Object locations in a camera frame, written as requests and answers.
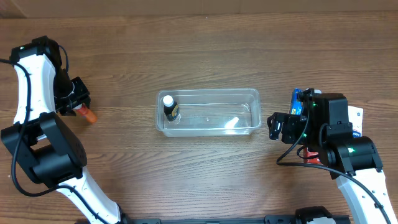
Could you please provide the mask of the orange tube with white cap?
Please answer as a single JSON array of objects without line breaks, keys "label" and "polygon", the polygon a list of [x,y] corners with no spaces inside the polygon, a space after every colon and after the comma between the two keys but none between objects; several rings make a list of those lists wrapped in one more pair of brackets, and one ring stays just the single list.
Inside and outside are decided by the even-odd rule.
[{"label": "orange tube with white cap", "polygon": [[74,110],[91,124],[96,123],[98,120],[97,116],[84,103],[74,107]]}]

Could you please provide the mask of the blue lozenge box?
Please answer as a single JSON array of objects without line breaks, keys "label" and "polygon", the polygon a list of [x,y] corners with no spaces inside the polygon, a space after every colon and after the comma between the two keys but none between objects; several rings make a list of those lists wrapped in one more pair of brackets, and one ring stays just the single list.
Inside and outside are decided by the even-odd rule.
[{"label": "blue lozenge box", "polygon": [[299,94],[302,92],[301,89],[295,88],[292,92],[291,102],[290,102],[290,114],[300,115],[302,113],[302,103],[299,101]]}]

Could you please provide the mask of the dark bottle with white cap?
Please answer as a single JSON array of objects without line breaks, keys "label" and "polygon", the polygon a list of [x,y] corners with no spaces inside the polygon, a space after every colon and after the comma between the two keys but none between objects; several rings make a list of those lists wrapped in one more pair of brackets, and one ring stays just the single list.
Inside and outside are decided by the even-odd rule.
[{"label": "dark bottle with white cap", "polygon": [[164,114],[169,121],[173,121],[179,115],[178,103],[170,95],[163,97],[162,102],[164,104]]}]

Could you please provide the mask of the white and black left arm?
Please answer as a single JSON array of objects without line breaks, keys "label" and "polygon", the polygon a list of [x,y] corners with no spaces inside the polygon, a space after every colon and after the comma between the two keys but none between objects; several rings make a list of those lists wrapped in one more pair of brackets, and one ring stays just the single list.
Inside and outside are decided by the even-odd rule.
[{"label": "white and black left arm", "polygon": [[81,114],[96,122],[90,92],[80,77],[68,75],[66,50],[47,36],[38,37],[13,48],[5,63],[18,77],[17,113],[13,125],[1,131],[12,154],[16,189],[28,197],[60,192],[89,223],[129,223],[90,175],[82,143],[61,120]]}]

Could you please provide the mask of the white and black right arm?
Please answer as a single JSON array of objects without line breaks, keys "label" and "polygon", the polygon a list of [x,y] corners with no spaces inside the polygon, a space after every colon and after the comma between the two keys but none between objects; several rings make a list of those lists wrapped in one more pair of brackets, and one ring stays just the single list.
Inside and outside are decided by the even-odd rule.
[{"label": "white and black right arm", "polygon": [[272,140],[282,138],[292,149],[301,145],[317,152],[319,165],[303,161],[295,166],[330,172],[355,223],[397,223],[376,146],[368,137],[353,136],[347,111],[274,113],[267,125]]}]

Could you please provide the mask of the clear plastic container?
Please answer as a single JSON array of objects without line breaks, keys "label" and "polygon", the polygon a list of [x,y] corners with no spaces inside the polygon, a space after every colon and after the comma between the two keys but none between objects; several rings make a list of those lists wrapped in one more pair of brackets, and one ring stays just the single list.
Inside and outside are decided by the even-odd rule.
[{"label": "clear plastic container", "polygon": [[[164,113],[167,95],[179,108],[173,121]],[[162,90],[157,95],[155,126],[167,137],[250,135],[262,125],[261,100],[253,88]]]}]

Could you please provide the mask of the red Panadol box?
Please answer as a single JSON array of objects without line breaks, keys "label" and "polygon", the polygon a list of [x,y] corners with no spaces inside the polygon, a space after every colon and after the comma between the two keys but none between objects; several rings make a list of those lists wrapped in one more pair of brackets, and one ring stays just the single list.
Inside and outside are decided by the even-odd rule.
[{"label": "red Panadol box", "polygon": [[311,151],[307,147],[303,150],[303,157],[304,157],[303,161],[306,164],[321,165],[321,162],[320,162],[320,160],[318,158],[318,153]]}]

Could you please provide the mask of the white and blue plaster box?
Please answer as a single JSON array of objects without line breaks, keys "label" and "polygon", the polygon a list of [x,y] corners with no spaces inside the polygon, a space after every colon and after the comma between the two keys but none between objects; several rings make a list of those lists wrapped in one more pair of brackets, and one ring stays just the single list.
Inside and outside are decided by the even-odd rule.
[{"label": "white and blue plaster box", "polygon": [[349,122],[353,125],[353,137],[360,138],[363,132],[363,112],[362,108],[348,106]]}]

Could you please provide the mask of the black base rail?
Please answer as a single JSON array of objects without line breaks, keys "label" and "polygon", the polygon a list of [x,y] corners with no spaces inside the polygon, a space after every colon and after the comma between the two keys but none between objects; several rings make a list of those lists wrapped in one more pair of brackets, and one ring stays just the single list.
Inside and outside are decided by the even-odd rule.
[{"label": "black base rail", "polygon": [[349,215],[332,215],[325,207],[305,207],[293,215],[266,215],[259,218],[207,218],[161,220],[159,218],[133,219],[133,224],[350,224]]}]

